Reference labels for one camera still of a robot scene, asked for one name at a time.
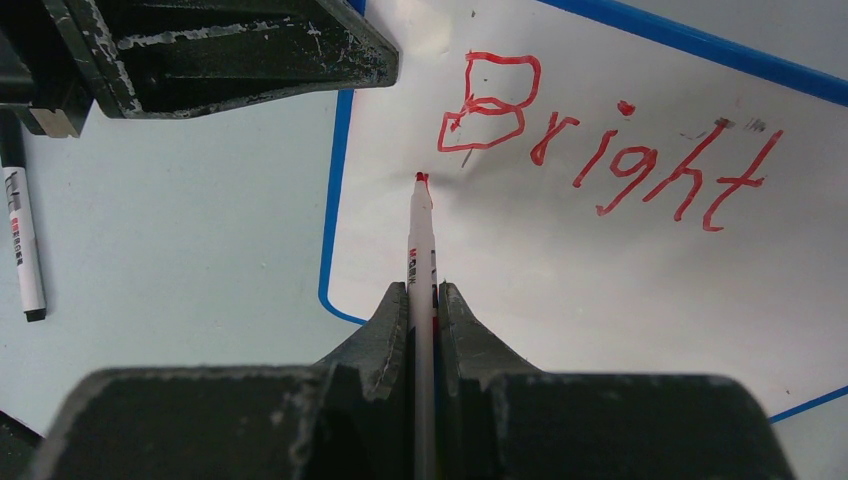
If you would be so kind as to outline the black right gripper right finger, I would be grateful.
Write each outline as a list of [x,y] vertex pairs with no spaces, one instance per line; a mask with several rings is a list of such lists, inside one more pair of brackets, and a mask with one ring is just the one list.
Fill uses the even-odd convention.
[[766,415],[710,374],[551,373],[439,288],[449,479],[791,479]]

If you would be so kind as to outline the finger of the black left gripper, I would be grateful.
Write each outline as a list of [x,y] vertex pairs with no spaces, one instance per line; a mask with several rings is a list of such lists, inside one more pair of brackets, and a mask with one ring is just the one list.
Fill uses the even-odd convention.
[[349,1],[49,1],[103,113],[188,119],[388,87],[398,49]]

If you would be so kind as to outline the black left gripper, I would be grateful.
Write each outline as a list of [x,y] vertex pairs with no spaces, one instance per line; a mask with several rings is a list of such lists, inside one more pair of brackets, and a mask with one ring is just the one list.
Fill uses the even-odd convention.
[[78,138],[93,99],[42,1],[1,3],[1,107],[30,133]]

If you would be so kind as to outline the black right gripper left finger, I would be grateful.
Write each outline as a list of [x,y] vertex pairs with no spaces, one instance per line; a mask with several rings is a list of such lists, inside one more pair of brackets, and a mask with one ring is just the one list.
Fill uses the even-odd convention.
[[311,365],[96,371],[66,398],[30,479],[404,479],[408,296]]

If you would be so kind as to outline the red whiteboard marker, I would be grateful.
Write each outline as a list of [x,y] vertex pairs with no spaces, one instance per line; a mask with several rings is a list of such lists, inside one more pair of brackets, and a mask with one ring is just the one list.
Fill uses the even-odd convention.
[[415,174],[407,248],[409,326],[414,334],[414,477],[437,476],[434,323],[438,287],[429,175]]

